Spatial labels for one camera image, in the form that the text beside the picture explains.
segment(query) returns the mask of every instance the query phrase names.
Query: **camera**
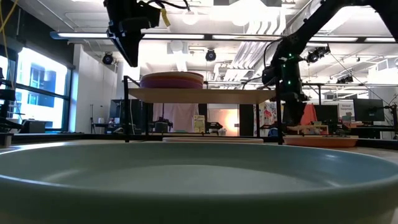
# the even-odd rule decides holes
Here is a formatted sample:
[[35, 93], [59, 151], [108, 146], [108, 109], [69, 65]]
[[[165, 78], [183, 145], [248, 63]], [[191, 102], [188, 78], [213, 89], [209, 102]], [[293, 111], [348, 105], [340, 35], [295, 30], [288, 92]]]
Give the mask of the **camera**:
[[212, 62], [214, 60], [216, 60], [216, 52], [214, 51], [214, 49], [208, 49], [207, 53], [206, 53], [206, 61], [208, 62]]
[[112, 65], [114, 62], [113, 54], [112, 52], [106, 52], [104, 58], [102, 58], [102, 62], [105, 65]]

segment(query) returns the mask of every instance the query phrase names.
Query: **yellow cable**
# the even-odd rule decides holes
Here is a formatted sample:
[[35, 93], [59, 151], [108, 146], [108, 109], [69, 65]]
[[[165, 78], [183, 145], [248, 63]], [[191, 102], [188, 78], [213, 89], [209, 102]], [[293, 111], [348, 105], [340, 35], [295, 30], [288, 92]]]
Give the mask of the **yellow cable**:
[[[1, 0], [0, 0], [0, 22], [1, 22], [1, 24], [4, 23], [4, 21], [2, 19]], [[8, 61], [9, 58], [8, 58], [7, 39], [6, 39], [6, 30], [5, 29], [3, 29], [3, 31], [2, 31], [2, 38], [4, 40], [4, 50], [6, 51], [6, 57], [7, 57], [7, 61]]]
[[0, 32], [2, 32], [2, 30], [3, 30], [4, 27], [6, 26], [8, 20], [10, 19], [12, 13], [14, 12], [14, 10], [15, 10], [15, 8], [16, 8], [16, 6], [17, 6], [17, 3], [18, 3], [18, 0], [15, 0], [14, 5], [12, 6], [12, 8], [11, 8], [10, 12], [8, 13], [6, 19], [4, 20], [4, 23], [1, 24]]

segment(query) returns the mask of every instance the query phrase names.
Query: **light blue plate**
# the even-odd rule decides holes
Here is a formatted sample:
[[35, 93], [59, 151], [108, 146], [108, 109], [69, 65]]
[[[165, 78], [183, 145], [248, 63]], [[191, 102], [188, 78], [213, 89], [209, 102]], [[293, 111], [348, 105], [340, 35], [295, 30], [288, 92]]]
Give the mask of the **light blue plate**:
[[398, 206], [397, 164], [304, 147], [60, 146], [0, 154], [0, 174], [0, 222], [389, 224]]

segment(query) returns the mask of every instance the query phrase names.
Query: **wooden shelf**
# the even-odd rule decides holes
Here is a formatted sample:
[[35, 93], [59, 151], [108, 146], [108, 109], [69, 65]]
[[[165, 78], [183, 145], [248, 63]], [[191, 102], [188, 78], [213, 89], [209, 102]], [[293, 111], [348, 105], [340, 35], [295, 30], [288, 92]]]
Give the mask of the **wooden shelf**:
[[131, 88], [129, 94], [146, 103], [259, 104], [275, 96], [273, 90], [196, 90]]

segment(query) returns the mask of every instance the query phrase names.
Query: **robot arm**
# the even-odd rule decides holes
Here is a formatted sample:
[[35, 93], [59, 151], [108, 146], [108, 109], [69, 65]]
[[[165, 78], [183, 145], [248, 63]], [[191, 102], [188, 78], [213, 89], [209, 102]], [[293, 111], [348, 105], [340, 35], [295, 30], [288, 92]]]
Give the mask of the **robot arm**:
[[304, 101], [308, 98], [303, 94], [300, 78], [300, 54], [307, 42], [342, 8], [346, 6], [370, 5], [378, 12], [398, 42], [398, 1], [396, 0], [322, 0], [321, 6], [304, 22], [294, 34], [284, 37], [277, 46], [271, 65], [263, 71], [262, 81], [269, 83], [278, 77], [281, 100], [286, 101], [287, 108], [295, 124], [303, 116]]

